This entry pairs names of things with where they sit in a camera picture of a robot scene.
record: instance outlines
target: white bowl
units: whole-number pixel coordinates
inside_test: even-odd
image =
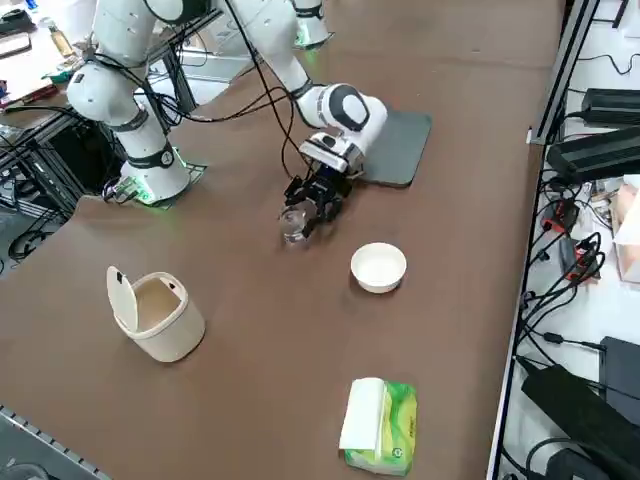
[[[390,292],[406,271],[404,254],[388,243],[369,243],[351,257],[351,273],[360,286],[371,293]]]

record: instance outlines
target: wire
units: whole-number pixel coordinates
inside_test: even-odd
[[[635,57],[640,57],[640,53],[634,53],[633,55],[631,55],[631,57],[629,57],[629,66],[627,67],[626,70],[622,70],[620,67],[618,67],[618,64],[616,63],[616,61],[608,53],[606,53],[604,55],[597,55],[595,57],[579,58],[578,62],[590,62],[592,60],[598,60],[600,58],[607,58],[607,59],[609,59],[609,62],[611,62],[611,66],[613,66],[613,68],[615,69],[616,73],[618,75],[620,75],[620,76],[623,76],[623,75],[628,75],[631,72],[631,70],[633,69],[633,59]]]
[[[534,330],[531,327],[528,327],[528,328],[529,328],[529,331],[531,333],[533,333],[534,335],[538,335],[539,337],[542,337],[542,339],[545,342],[552,343],[554,345],[563,345],[565,343],[568,343],[569,345],[578,345],[580,347],[587,347],[587,348],[590,348],[592,350],[596,350],[598,352],[605,352],[606,351],[606,347],[604,345],[600,345],[598,343],[586,342],[586,341],[582,341],[582,340],[568,340],[568,339],[564,338],[562,335],[560,335],[559,333],[553,333],[553,332],[540,333],[540,332]]]
[[[504,448],[504,445],[502,446],[500,453],[502,453],[502,455],[504,456],[504,458],[507,459],[507,461],[514,466],[514,468],[516,470],[518,470],[518,472],[520,472],[522,475],[526,475],[527,474],[527,470],[520,465],[518,462],[515,461],[515,459],[509,455],[509,452],[507,452],[507,449]]]
[[[202,46],[204,49],[204,62],[200,63],[200,64],[193,64],[193,63],[184,63],[184,52],[186,51],[184,49],[184,41],[180,44],[181,45],[181,49],[180,49],[180,65],[182,65],[183,67],[195,67],[195,68],[200,68],[200,67],[204,67],[207,62],[209,61],[209,49],[207,48],[207,44],[204,41],[204,39],[202,38],[202,35],[200,35],[200,32],[195,32],[195,35],[200,39],[200,41],[202,42]],[[200,53],[200,50],[194,50],[194,53]]]
[[[595,208],[593,208],[593,205],[591,205],[590,202],[583,202],[582,200],[576,200],[576,203],[579,203],[580,205],[583,205],[587,207],[589,210],[591,210],[595,215],[596,220],[598,220],[598,223],[603,227],[605,227],[606,229],[608,229],[609,231],[613,232],[613,226],[609,222],[607,222],[604,218],[602,218],[602,216],[596,211]]]
[[[35,246],[32,246],[32,242],[35,240],[44,241],[47,237],[52,235],[52,232],[45,232],[43,228],[48,222],[52,221],[58,215],[60,215],[60,212],[56,210],[47,210],[36,218],[29,228],[11,242],[7,252],[9,258],[16,263],[21,263],[25,258],[27,258],[36,249]],[[42,222],[42,225],[35,228],[39,222]]]
[[[540,232],[540,235],[538,235],[538,236],[535,238],[535,240],[534,240],[533,242],[531,242],[531,248],[535,247],[535,246],[536,246],[536,244],[537,244],[540,240],[542,240],[542,238],[544,237],[544,234],[545,234],[545,233],[547,233],[548,231],[549,231],[549,230],[542,230],[542,231]]]
[[[567,287],[563,287],[563,288],[561,288],[559,290],[555,290],[556,287],[563,280],[566,279],[567,272],[563,272],[562,276],[560,276],[558,278],[558,280],[556,280],[553,283],[553,285],[551,287],[549,287],[549,289],[543,295],[537,297],[539,299],[538,303],[533,307],[532,311],[526,317],[524,317],[521,320],[521,325],[522,325],[521,328],[525,331],[525,333],[524,333],[524,335],[519,337],[519,339],[517,340],[517,343],[516,343],[517,345],[522,342],[522,340],[524,339],[525,336],[528,336],[528,337],[530,337],[532,339],[531,334],[527,331],[526,327],[527,327],[527,324],[528,324],[529,320],[533,317],[533,315],[538,313],[542,308],[544,308],[547,305],[553,303],[564,292],[568,291],[569,289],[576,288],[581,283],[584,283],[585,281],[589,280],[590,278],[592,278],[594,275],[596,275],[600,271],[600,269],[602,268],[602,265],[604,264],[604,261],[605,261],[604,253],[600,252],[602,236],[598,232],[595,232],[595,233],[591,234],[589,237],[587,237],[586,239],[582,240],[581,243],[582,242],[591,243],[592,238],[594,238],[594,237],[597,239],[596,240],[596,246],[595,246],[595,252],[596,253],[593,255],[593,257],[590,258],[589,265],[586,265],[585,268],[583,269],[583,271],[580,272],[580,275],[578,276],[578,278],[572,280]],[[571,272],[579,262],[584,261],[586,256],[587,256],[587,254],[585,253],[581,258],[576,259],[576,261],[567,270],[569,272]],[[597,258],[602,258],[601,262],[599,262],[599,264],[598,264],[598,267],[596,269],[594,269],[593,271],[589,271],[591,269],[592,262]],[[531,328],[535,328],[539,323],[540,323],[540,319],[538,321],[536,321]]]
[[[546,246],[542,247],[540,250],[538,250],[538,253],[535,254],[535,256],[529,260],[529,265],[527,265],[528,267],[530,267],[531,265],[533,265],[536,261],[538,261],[540,258],[542,258],[544,256],[544,254],[551,248],[553,247],[556,243],[558,243],[560,241],[560,239],[562,237],[564,237],[565,235],[567,235],[567,232],[562,232],[561,234],[559,234],[558,236],[556,236],[553,240],[551,240]]]
[[[598,455],[600,455],[603,458],[606,458],[608,461],[617,464],[618,467],[624,467],[625,470],[628,470],[630,473],[633,473],[633,477],[638,477],[640,475],[640,471],[638,470],[637,467],[634,467],[633,465],[631,465],[629,462],[627,462],[625,459],[623,459],[622,457],[616,455],[615,453],[609,451],[609,450],[605,450],[603,448],[600,447],[596,447],[594,445],[591,445],[587,442],[583,442],[582,440],[575,440],[573,438],[562,438],[562,437],[553,437],[553,438],[547,438],[546,440],[543,440],[542,442],[539,442],[538,444],[536,444],[531,451],[529,452],[529,455],[527,455],[527,461],[525,463],[525,470],[526,470],[526,475],[527,475],[527,480],[533,480],[533,472],[531,470],[531,462],[533,460],[534,455],[536,454],[536,452],[538,450],[540,450],[542,447],[546,446],[546,445],[551,445],[554,443],[565,443],[565,444],[569,444],[569,445],[576,445],[578,447],[581,447],[587,451],[591,451],[594,453],[597,453]]]
[[[260,67],[260,62],[258,61],[258,59],[256,57],[256,53],[253,50],[253,46],[251,45],[251,42],[249,41],[249,38],[247,37],[247,33],[245,32],[244,27],[242,26],[242,22],[240,22],[240,19],[238,18],[238,15],[236,14],[235,9],[231,5],[231,2],[229,0],[224,0],[224,3],[227,5],[227,8],[229,9],[229,12],[231,13],[231,16],[233,17],[233,20],[238,25],[238,30],[240,31],[240,35],[242,36],[242,39],[244,40],[244,43],[247,46],[247,49],[249,50],[249,54],[251,55],[251,59],[253,60],[253,63],[255,65],[255,67],[256,67],[256,71],[258,72],[258,76],[260,77],[260,81],[262,82],[262,85],[264,86],[264,89],[267,92],[267,96],[269,97],[269,101],[271,103],[271,108],[273,110],[273,114],[276,117],[276,120],[278,122],[278,125],[280,126],[280,129],[282,130],[282,132],[285,135],[286,141],[288,141],[293,146],[293,148],[296,150],[296,152],[298,152],[298,155],[300,155],[300,158],[302,159],[302,162],[305,165],[307,165],[307,168],[310,169],[311,168],[311,164],[307,162],[307,160],[304,158],[302,153],[300,153],[300,150],[298,150],[298,146],[291,139],[291,135],[290,135],[291,128],[289,128],[287,130],[282,125],[282,121],[280,120],[280,115],[278,114],[278,109],[276,108],[275,102],[273,101],[273,97],[271,96],[271,92],[269,90],[269,85],[267,84],[267,80],[265,79],[264,74],[262,73],[262,68]],[[284,149],[282,149],[282,163],[283,164],[285,163],[284,162]]]
[[[571,293],[571,296],[569,297],[568,300],[565,300],[562,303],[559,303],[558,305],[550,308],[549,310],[547,310],[546,312],[544,312],[542,315],[540,315],[538,317],[538,319],[535,321],[535,323],[533,325],[531,325],[530,327],[528,327],[531,331],[534,330],[534,328],[536,328],[540,322],[542,322],[542,320],[544,320],[545,317],[551,315],[553,312],[555,312],[556,310],[561,309],[562,307],[566,307],[567,305],[569,305],[571,302],[573,302],[576,298],[576,296],[578,295],[578,287],[574,287],[573,288],[573,292]]]

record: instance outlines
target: metal frame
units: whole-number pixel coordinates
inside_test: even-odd
[[[173,83],[173,90],[176,94],[178,105],[186,112],[192,112],[198,107],[198,104],[195,101],[182,65],[180,65],[180,59],[176,55],[176,50],[180,47],[182,39],[189,38],[191,35],[196,34],[221,15],[221,10],[212,10],[207,15],[187,23],[187,25],[178,29],[176,34],[167,40],[167,42],[162,42],[152,47],[149,51],[149,64],[162,59],[167,72],[170,74],[169,78],[171,79],[171,83]]]
[[[4,405],[0,405],[0,415],[6,418],[9,421],[9,423],[15,425],[17,428],[23,430],[29,435],[32,435],[33,437],[37,438],[39,441],[41,441],[45,445],[48,445],[55,451],[59,452],[60,455],[63,455],[73,463],[77,464],[78,466],[80,466],[81,468],[89,472],[91,475],[94,475],[98,480],[111,480],[111,478],[108,475],[106,475],[102,470],[97,468],[95,465],[92,465],[87,460],[82,458],[80,455],[71,451],[70,449],[62,445],[60,442],[58,442],[55,438],[51,437],[50,435],[47,435],[42,430],[32,425],[24,418],[16,415],[15,412],[9,410]]]
[[[565,92],[569,87],[578,55],[587,38],[589,26],[596,13],[600,0],[576,0],[560,39],[556,61],[551,70],[551,80],[547,90],[545,107],[532,130],[531,143],[547,145],[551,142],[554,130],[559,126],[564,108]]]
[[[564,28],[562,37],[560,39],[560,45],[558,47],[558,54],[551,71],[551,79],[549,82],[549,88],[547,91],[546,101],[544,103],[544,109],[540,115],[538,123],[532,130],[532,143],[546,146],[552,141],[552,136],[555,135],[555,131],[562,121],[561,113],[564,109],[565,94],[569,87],[571,75],[575,68],[576,62],[584,41],[589,32],[589,27],[593,21],[593,17],[596,13],[600,0],[576,0],[571,14],[567,20],[567,25]],[[545,149],[542,148],[540,152],[540,168],[544,162]],[[540,190],[542,174],[538,174],[538,185],[536,192]],[[536,221],[535,209],[538,204],[539,193],[536,193],[536,199],[534,202],[532,223]],[[529,232],[529,243],[531,243],[533,237],[533,228]],[[526,263],[529,262],[529,253],[527,253]],[[521,293],[526,288],[527,281],[527,269],[522,277]],[[516,350],[515,335],[517,334],[517,310],[516,319],[514,320],[511,332],[511,338],[509,341],[508,357],[506,359],[506,367],[502,380],[502,389],[500,392],[500,403],[498,405],[498,413],[496,418],[496,424],[494,429],[493,440],[491,444],[491,456],[489,459],[489,466],[487,468],[487,480],[497,480],[500,470],[500,457],[502,444],[504,440],[504,433],[507,422],[507,415],[509,413],[509,400],[511,398],[511,387],[513,383],[513,367],[514,367],[514,355]]]

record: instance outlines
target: brown tabletop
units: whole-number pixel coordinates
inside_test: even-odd
[[[333,0],[313,59],[434,128],[413,185],[360,188],[307,249],[279,241],[288,180],[268,110],[172,135],[210,165],[168,212],[84,199],[1,284],[0,402],[116,479],[356,479],[337,443],[352,380],[416,386],[412,478],[478,479],[488,463],[520,285],[555,0]],[[204,115],[260,94],[246,75]],[[288,106],[281,104],[286,115]],[[306,128],[296,124],[301,140]],[[287,160],[297,166],[291,152]],[[354,286],[349,260],[388,241],[393,294]],[[207,320],[185,360],[156,363],[116,326],[105,272],[167,271]]]

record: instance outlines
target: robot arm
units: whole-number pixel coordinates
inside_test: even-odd
[[[94,21],[98,52],[125,66],[139,68],[146,60],[157,18],[168,24],[182,24],[220,7],[242,25],[260,56],[290,92],[305,123],[317,129],[334,127],[341,132],[339,136],[316,133],[300,150],[327,167],[314,174],[322,177],[320,183],[342,184],[344,178],[358,170],[363,155],[378,137],[387,118],[385,106],[350,85],[312,82],[293,55],[298,22],[291,0],[217,0],[218,5],[215,1],[99,0]],[[305,2],[321,5],[318,0],[295,1],[298,10],[307,8],[303,6]],[[138,76],[144,78],[146,68],[139,70]],[[117,69],[88,62],[72,78],[67,95],[80,114],[104,122],[114,131],[129,155],[123,175],[142,183],[149,195],[146,203],[153,203],[180,193],[188,185],[189,175],[176,161],[158,121],[133,99],[136,88]],[[310,191],[307,187],[294,189],[297,193],[292,195],[304,195]],[[330,200],[315,201],[326,205]]]

